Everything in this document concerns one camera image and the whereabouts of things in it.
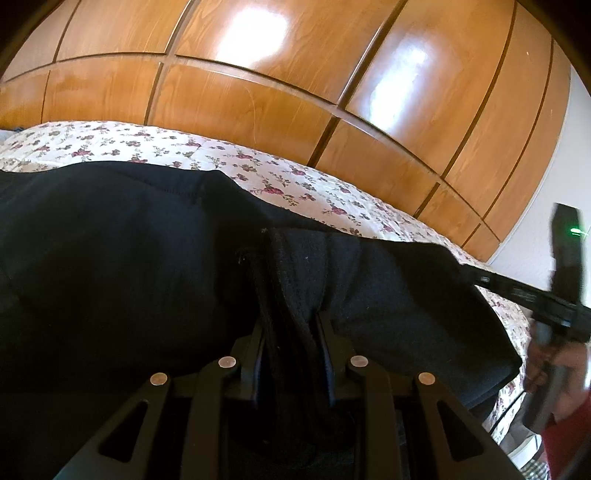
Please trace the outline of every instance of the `pink flower pattern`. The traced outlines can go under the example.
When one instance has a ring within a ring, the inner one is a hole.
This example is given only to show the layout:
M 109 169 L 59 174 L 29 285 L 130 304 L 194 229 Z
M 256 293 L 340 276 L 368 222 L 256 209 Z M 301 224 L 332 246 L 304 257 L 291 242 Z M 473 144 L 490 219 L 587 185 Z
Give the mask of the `pink flower pattern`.
M 5 171 L 35 172 L 104 160 L 220 170 L 256 197 L 350 235 L 436 243 L 448 248 L 461 263 L 483 267 L 446 237 L 347 182 L 231 142 L 112 121 L 47 123 L 0 141 L 0 169 Z M 519 307 L 486 290 L 480 291 L 499 316 L 517 352 L 525 358 L 528 322 Z M 521 393 L 524 374 L 522 369 L 501 390 L 493 412 L 484 422 L 486 428 Z M 496 441 L 505 436 L 519 407 L 516 402 L 500 423 L 493 434 Z

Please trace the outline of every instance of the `wood grain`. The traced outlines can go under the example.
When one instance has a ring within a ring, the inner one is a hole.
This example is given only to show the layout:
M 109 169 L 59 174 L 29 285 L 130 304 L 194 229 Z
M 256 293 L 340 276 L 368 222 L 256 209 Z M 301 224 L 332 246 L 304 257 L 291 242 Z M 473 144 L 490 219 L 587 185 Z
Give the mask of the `wood grain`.
M 500 242 L 491 230 L 481 223 L 474 235 L 466 242 L 463 249 L 481 262 L 488 262 L 492 254 L 499 248 Z
M 336 103 L 400 0 L 202 0 L 177 54 L 245 67 Z
M 316 168 L 411 215 L 436 181 L 418 162 L 345 121 L 337 125 Z
M 142 57 L 78 59 L 52 67 L 43 121 L 116 120 L 142 124 L 158 72 Z
M 78 0 L 64 0 L 27 38 L 4 72 L 3 81 L 53 62 L 61 35 Z
M 153 125 L 304 165 L 330 119 L 328 112 L 282 90 L 185 65 L 171 66 L 154 102 Z
M 443 185 L 437 189 L 418 219 L 456 245 L 463 245 L 480 222 L 478 215 Z
M 507 182 L 486 223 L 505 239 L 538 187 L 552 158 L 569 102 L 570 62 L 558 44 L 554 55 L 544 105 L 527 148 Z
M 522 6 L 496 85 L 446 180 L 483 216 L 509 177 L 540 108 L 551 37 Z
M 113 52 L 164 53 L 189 0 L 82 0 L 57 59 Z
M 48 74 L 33 72 L 0 85 L 0 129 L 28 128 L 41 123 Z
M 347 110 L 441 174 L 503 52 L 512 0 L 409 0 Z

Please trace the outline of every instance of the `bed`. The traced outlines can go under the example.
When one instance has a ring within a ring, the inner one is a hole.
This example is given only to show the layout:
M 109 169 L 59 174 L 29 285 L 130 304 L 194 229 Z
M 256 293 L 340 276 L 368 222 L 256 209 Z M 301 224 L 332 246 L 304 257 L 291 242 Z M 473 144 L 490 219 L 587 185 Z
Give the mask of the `bed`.
M 50 122 L 0 140 L 0 169 L 33 173 L 88 161 L 130 161 L 186 170 L 220 170 L 256 197 L 337 230 L 398 242 L 432 242 L 460 263 L 486 268 L 446 237 L 355 186 L 298 163 L 222 140 L 111 121 Z M 508 300 L 480 290 L 525 359 L 528 321 Z M 522 392 L 524 367 L 499 392 L 489 430 Z M 493 438 L 500 442 L 521 405 L 515 402 Z

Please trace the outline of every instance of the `person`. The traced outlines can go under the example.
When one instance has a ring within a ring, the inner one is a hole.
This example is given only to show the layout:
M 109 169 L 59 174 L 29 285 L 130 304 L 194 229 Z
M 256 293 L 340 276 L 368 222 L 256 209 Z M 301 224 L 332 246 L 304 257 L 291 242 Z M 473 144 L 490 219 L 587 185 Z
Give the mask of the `person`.
M 542 433 L 550 475 L 557 479 L 591 433 L 591 350 L 582 343 L 567 342 L 557 348 L 542 347 L 532 340 L 525 374 L 525 389 L 529 393 L 548 380 L 546 373 L 541 371 L 545 362 L 570 368 L 553 408 L 553 418 Z

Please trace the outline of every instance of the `silver screw head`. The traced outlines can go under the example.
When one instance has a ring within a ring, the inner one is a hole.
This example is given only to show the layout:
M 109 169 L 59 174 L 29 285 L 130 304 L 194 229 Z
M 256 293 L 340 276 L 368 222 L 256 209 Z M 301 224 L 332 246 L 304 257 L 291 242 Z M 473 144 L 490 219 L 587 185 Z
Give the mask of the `silver screw head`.
M 232 368 L 236 365 L 236 359 L 232 356 L 223 356 L 217 361 L 217 364 L 222 368 Z
M 363 355 L 355 355 L 351 357 L 351 365 L 357 368 L 367 367 L 369 364 L 369 360 L 365 358 Z
M 423 385 L 433 385 L 435 383 L 435 375 L 429 372 L 423 372 L 418 375 L 418 380 Z
M 164 385 L 167 381 L 168 381 L 168 375 L 163 374 L 162 372 L 154 374 L 150 377 L 150 383 L 152 385 L 156 385 L 156 386 Z

